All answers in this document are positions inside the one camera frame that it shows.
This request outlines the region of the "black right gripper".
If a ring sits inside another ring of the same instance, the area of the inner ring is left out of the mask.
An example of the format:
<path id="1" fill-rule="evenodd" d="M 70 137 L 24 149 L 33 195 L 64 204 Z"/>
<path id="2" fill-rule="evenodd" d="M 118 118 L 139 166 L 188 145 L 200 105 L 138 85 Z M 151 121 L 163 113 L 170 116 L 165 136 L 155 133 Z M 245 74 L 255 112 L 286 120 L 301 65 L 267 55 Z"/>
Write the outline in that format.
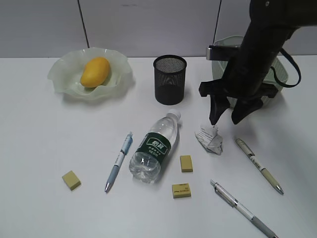
<path id="1" fill-rule="evenodd" d="M 200 84 L 200 95 L 210 95 L 209 119 L 212 125 L 216 125 L 221 115 L 230 108 L 227 96 L 238 99 L 231 114 L 234 124 L 263 106 L 261 98 L 242 99 L 250 99 L 258 95 L 262 87 L 265 88 L 263 80 L 278 53 L 288 56 L 282 47 L 294 31 L 294 28 L 277 25 L 249 25 L 241 47 L 229 60 L 223 77 Z"/>

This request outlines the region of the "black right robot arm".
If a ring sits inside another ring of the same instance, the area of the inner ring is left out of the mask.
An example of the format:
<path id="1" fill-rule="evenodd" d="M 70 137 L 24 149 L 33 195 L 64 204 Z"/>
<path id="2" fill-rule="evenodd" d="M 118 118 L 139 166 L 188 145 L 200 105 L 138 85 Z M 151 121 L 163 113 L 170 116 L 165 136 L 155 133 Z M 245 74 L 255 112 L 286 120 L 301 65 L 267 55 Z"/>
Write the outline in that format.
<path id="1" fill-rule="evenodd" d="M 283 49 L 284 43 L 301 27 L 317 24 L 314 0 L 252 0 L 250 24 L 241 46 L 210 45 L 208 60 L 227 61 L 222 78 L 202 82 L 199 93 L 210 96 L 210 122 L 217 124 L 230 107 L 229 98 L 237 100 L 231 118 L 234 124 L 263 106 L 262 97 L 274 98 L 278 89 L 264 83 L 278 54 L 284 55 L 300 73 L 298 65 Z"/>

